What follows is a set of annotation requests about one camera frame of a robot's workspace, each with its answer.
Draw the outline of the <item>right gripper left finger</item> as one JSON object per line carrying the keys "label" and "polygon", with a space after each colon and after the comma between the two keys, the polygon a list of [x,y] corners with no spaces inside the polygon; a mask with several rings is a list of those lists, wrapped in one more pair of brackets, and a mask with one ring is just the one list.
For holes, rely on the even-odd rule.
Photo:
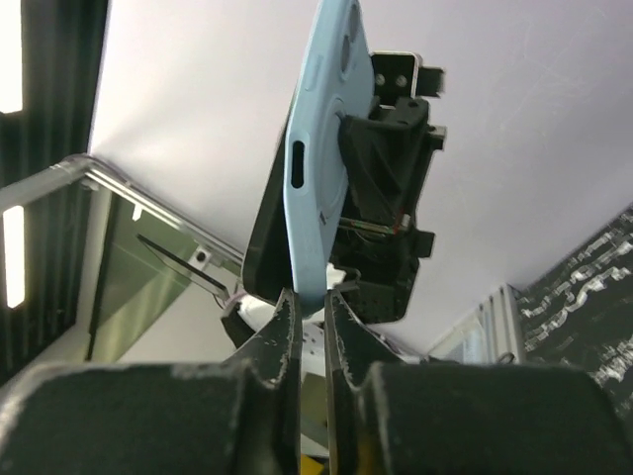
{"label": "right gripper left finger", "polygon": [[302,315],[291,290],[220,363],[50,364],[1,405],[5,474],[296,474]]}

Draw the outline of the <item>light blue phone case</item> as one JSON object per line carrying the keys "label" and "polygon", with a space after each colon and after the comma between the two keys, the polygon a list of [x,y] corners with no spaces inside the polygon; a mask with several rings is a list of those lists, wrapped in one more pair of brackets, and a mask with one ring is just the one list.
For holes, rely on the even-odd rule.
{"label": "light blue phone case", "polygon": [[348,190],[339,128],[348,116],[367,118],[373,96],[359,3],[320,2],[285,135],[286,232],[293,290],[305,317],[324,305],[326,270]]}

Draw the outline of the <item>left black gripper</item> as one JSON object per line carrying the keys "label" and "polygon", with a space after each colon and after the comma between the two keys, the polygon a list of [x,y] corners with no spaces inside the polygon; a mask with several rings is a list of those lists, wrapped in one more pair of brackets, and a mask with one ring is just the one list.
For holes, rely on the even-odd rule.
{"label": "left black gripper", "polygon": [[344,297],[364,323],[404,317],[419,263],[433,251],[435,234],[417,227],[416,211],[446,131],[430,125],[429,111],[424,99],[401,98],[340,126],[349,186],[330,260],[346,272]]}

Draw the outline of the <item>black smartphone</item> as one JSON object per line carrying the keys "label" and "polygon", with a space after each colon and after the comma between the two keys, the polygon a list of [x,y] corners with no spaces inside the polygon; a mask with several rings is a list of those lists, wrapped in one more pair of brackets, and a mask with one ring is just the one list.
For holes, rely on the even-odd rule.
{"label": "black smartphone", "polygon": [[292,287],[288,239],[283,208],[285,146],[280,139],[241,267],[248,294],[276,304]]}

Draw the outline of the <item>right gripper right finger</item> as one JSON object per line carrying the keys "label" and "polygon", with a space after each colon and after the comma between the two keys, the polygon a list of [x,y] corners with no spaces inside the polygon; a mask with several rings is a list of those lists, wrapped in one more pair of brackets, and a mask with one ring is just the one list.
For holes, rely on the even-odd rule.
{"label": "right gripper right finger", "polygon": [[409,364],[325,299],[334,474],[628,474],[632,448],[606,394],[567,367]]}

